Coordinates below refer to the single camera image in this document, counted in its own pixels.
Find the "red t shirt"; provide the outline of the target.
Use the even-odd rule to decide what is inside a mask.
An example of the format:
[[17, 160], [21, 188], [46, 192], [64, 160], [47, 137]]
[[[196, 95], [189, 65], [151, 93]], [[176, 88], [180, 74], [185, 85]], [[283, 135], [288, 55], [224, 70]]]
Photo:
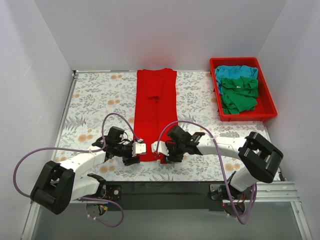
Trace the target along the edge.
[[152, 144], [169, 123], [178, 120], [176, 79], [177, 72], [171, 68], [137, 71], [134, 132], [146, 143], [141, 162], [157, 160]]

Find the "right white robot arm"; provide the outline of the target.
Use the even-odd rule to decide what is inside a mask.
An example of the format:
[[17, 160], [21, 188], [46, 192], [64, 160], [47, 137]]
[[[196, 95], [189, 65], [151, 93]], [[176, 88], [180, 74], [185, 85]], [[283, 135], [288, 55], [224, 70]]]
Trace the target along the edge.
[[190, 134], [180, 126], [171, 127], [165, 142], [164, 162], [181, 162], [184, 154], [221, 155], [242, 161], [244, 167], [227, 179], [226, 192], [237, 199], [257, 182], [272, 183], [278, 171], [283, 153], [258, 132], [246, 137], [212, 138], [203, 132]]

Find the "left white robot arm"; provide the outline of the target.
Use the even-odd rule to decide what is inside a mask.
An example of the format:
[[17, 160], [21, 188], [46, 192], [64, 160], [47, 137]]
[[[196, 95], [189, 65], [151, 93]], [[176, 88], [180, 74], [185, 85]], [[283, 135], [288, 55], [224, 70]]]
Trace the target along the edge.
[[86, 153], [80, 153], [61, 163], [48, 161], [31, 191], [33, 202], [52, 213], [62, 213], [70, 202], [87, 200], [119, 201], [122, 188], [109, 184], [102, 176], [89, 170], [113, 157], [120, 157], [125, 166], [140, 163], [147, 151], [142, 139], [124, 138], [125, 131], [111, 127], [108, 134], [99, 137]]

